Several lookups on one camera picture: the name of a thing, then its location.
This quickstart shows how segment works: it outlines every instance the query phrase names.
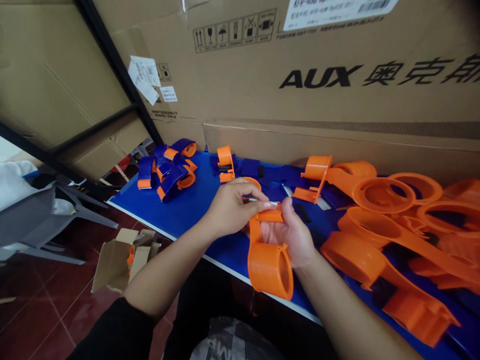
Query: white label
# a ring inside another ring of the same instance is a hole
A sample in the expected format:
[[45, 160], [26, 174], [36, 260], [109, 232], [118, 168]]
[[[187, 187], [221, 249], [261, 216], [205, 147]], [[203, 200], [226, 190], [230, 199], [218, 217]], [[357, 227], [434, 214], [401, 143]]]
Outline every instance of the white label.
[[162, 86], [160, 88], [161, 95], [163, 96], [163, 100], [166, 103], [173, 103], [178, 101], [177, 94], [175, 94], [175, 89], [173, 86]]
[[152, 85], [150, 85], [150, 83], [142, 79], [142, 76], [140, 75], [139, 70], [133, 61], [130, 61], [130, 65], [128, 66], [128, 75], [130, 75], [130, 79], [133, 81], [133, 84], [138, 89], [138, 91], [145, 97], [145, 99], [152, 106], [155, 105], [155, 102], [160, 97], [160, 95], [158, 92], [155, 91], [155, 89], [152, 87]]
[[399, 0], [290, 0], [283, 31], [316, 27], [392, 11]]
[[152, 86], [160, 87], [159, 72], [155, 60], [148, 57], [130, 56], [131, 61], [136, 66], [140, 78]]

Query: finger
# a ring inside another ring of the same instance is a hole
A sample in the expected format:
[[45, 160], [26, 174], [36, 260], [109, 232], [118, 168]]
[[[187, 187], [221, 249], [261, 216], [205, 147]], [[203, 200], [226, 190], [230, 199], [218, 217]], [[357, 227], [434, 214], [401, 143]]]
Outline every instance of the finger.
[[292, 198], [290, 196], [287, 196], [281, 202], [281, 216], [283, 217], [283, 221], [285, 221], [285, 224], [289, 226], [295, 226], [300, 223], [303, 224], [302, 219], [300, 218], [300, 216], [297, 215], [294, 210], [294, 207], [292, 205]]
[[233, 185], [233, 184], [242, 184], [242, 183], [248, 183], [248, 182], [249, 181], [247, 179], [244, 179], [243, 177], [237, 177], [227, 182], [227, 184]]
[[247, 181], [247, 182], [235, 184], [235, 189], [237, 190], [240, 197], [242, 197], [243, 195], [250, 195], [263, 202], [269, 201], [268, 196], [265, 195], [261, 190], [259, 190], [258, 187], [256, 187], [251, 182]]
[[269, 234], [270, 234], [270, 225], [268, 222], [261, 222], [260, 223], [260, 230], [261, 230], [261, 237], [263, 238], [264, 243], [269, 242]]
[[241, 206], [242, 210], [245, 211], [250, 219], [255, 214], [262, 212], [265, 209], [271, 208], [272, 203], [270, 201], [252, 201], [248, 204]]

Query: orange plastic part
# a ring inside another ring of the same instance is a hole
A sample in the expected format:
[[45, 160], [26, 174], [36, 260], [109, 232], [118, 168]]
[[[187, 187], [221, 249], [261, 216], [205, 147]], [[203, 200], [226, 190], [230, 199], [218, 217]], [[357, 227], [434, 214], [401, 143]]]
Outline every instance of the orange plastic part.
[[163, 156], [168, 160], [173, 160], [175, 155], [177, 155], [178, 153], [179, 152], [177, 150], [173, 150], [172, 148], [167, 148], [163, 153]]
[[135, 246], [130, 246], [130, 250], [129, 250], [129, 253], [128, 253], [128, 259], [126, 260], [126, 264], [128, 266], [130, 266], [134, 263], [134, 257], [135, 257]]
[[416, 252], [421, 257], [411, 260], [410, 268], [428, 277], [439, 289], [467, 288], [480, 294], [480, 273], [385, 215], [351, 207], [338, 221], [338, 227], [379, 250], [393, 242]]
[[333, 168], [339, 168], [346, 173], [365, 179], [377, 177], [377, 169], [367, 161], [352, 161], [334, 165]]
[[192, 160], [185, 159], [185, 161], [188, 164], [188, 166], [190, 167], [190, 170], [192, 171], [192, 173], [199, 168], [197, 165], [194, 164], [194, 162]]
[[183, 165], [183, 167], [188, 171], [188, 174], [176, 182], [180, 190], [191, 187], [197, 178], [190, 167], [187, 165]]
[[443, 191], [445, 197], [480, 207], [480, 180], [468, 179], [450, 185]]
[[414, 172], [400, 172], [388, 177], [413, 186], [421, 193], [421, 199], [415, 199], [414, 205], [429, 204], [439, 200], [444, 194], [444, 190], [438, 182], [431, 177], [417, 174]]
[[411, 283], [378, 249], [355, 236], [334, 231], [320, 252], [336, 268], [361, 282], [365, 290], [370, 291], [378, 277], [396, 286], [383, 311], [428, 346], [434, 347], [450, 324], [460, 326], [442, 302]]
[[[449, 224], [429, 214], [437, 211], [463, 214], [465, 216], [463, 228]], [[441, 200], [420, 206], [417, 210], [417, 216], [423, 223], [435, 231], [463, 238], [480, 239], [480, 206], [466, 202]]]
[[325, 185], [327, 171], [332, 165], [332, 159], [332, 156], [310, 156], [305, 166], [305, 172], [302, 172], [300, 176], [306, 179], [318, 180], [320, 185], [318, 187], [311, 186], [308, 190], [297, 187], [292, 196], [316, 204]]
[[187, 158], [191, 158], [193, 155], [195, 155], [196, 151], [197, 151], [197, 143], [192, 142], [190, 145], [184, 148], [180, 154], [182, 154], [183, 156], [186, 156]]
[[151, 189], [152, 180], [151, 179], [140, 179], [137, 181], [137, 186], [139, 189]]
[[227, 173], [220, 174], [220, 182], [221, 183], [228, 183], [230, 180], [235, 179], [235, 171], [234, 171], [234, 161], [232, 160], [232, 152], [230, 150], [230, 146], [223, 146], [219, 147], [216, 150], [218, 154], [218, 166], [228, 166], [231, 165], [231, 169], [228, 170]]
[[[355, 163], [358, 167], [363, 168], [363, 171], [353, 168], [352, 163], [348, 163], [353, 173], [369, 174], [373, 176], [374, 173], [368, 169], [370, 165], [365, 161], [358, 161]], [[345, 164], [339, 164], [328, 170], [326, 180], [335, 185], [345, 194], [350, 196], [359, 206], [380, 214], [397, 214], [404, 212], [411, 208], [416, 200], [415, 193], [407, 184], [386, 177], [371, 177], [365, 178], [359, 175], [354, 175], [343, 170]], [[392, 186], [400, 188], [406, 197], [397, 195]]]
[[252, 183], [253, 185], [255, 185], [258, 188], [258, 190], [262, 191], [262, 186], [253, 177], [244, 176], [243, 178], [247, 180], [249, 183]]
[[264, 243], [260, 222], [283, 222], [282, 211], [268, 209], [250, 219], [248, 276], [257, 292], [265, 292], [290, 301], [294, 294], [294, 276], [288, 245]]

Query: chair leg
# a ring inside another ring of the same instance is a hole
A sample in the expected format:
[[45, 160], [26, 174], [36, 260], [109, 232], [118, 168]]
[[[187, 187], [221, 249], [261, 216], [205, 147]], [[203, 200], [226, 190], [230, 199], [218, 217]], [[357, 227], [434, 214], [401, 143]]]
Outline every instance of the chair leg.
[[75, 206], [75, 209], [77, 210], [77, 212], [75, 214], [79, 218], [90, 220], [90, 221], [108, 226], [110, 228], [114, 228], [114, 229], [119, 228], [119, 224], [116, 223], [115, 221], [112, 221], [112, 220], [106, 218], [105, 216], [102, 216], [102, 215], [100, 215], [100, 214], [98, 214], [98, 213], [96, 213], [92, 210], [89, 210], [82, 205]]
[[108, 209], [109, 206], [105, 204], [104, 202], [100, 202], [98, 200], [95, 200], [93, 197], [88, 196], [87, 194], [79, 191], [78, 189], [72, 187], [72, 186], [65, 186], [63, 184], [56, 184], [57, 187], [59, 187], [64, 193], [67, 193], [67, 195], [73, 195], [77, 198], [80, 198], [82, 200], [85, 200], [86, 202], [92, 203], [94, 205], [97, 205], [101, 208]]
[[49, 250], [49, 251], [54, 251], [54, 252], [57, 252], [57, 253], [61, 253], [62, 251], [65, 251], [65, 248], [63, 246], [54, 245], [50, 242], [48, 244], [43, 245], [42, 248], [44, 248], [46, 250]]
[[59, 254], [59, 253], [56, 253], [56, 252], [50, 252], [48, 250], [37, 249], [35, 247], [29, 247], [28, 249], [22, 251], [22, 253], [27, 254], [27, 255], [36, 256], [36, 257], [39, 257], [39, 258], [61, 261], [61, 262], [64, 262], [64, 263], [69, 263], [69, 264], [76, 264], [76, 265], [85, 264], [85, 261], [80, 260], [76, 257], [62, 255], [62, 254]]

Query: small cardboard box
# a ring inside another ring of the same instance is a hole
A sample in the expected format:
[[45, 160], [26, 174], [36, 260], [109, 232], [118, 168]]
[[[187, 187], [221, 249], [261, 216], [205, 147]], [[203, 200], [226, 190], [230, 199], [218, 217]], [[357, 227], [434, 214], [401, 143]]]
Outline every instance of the small cardboard box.
[[[107, 286], [112, 291], [122, 293], [140, 269], [157, 255], [160, 244], [152, 241], [155, 234], [152, 230], [144, 229], [139, 233], [122, 228], [115, 239], [105, 242], [100, 250], [91, 292]], [[132, 245], [135, 246], [135, 257], [129, 275], [127, 258]]]

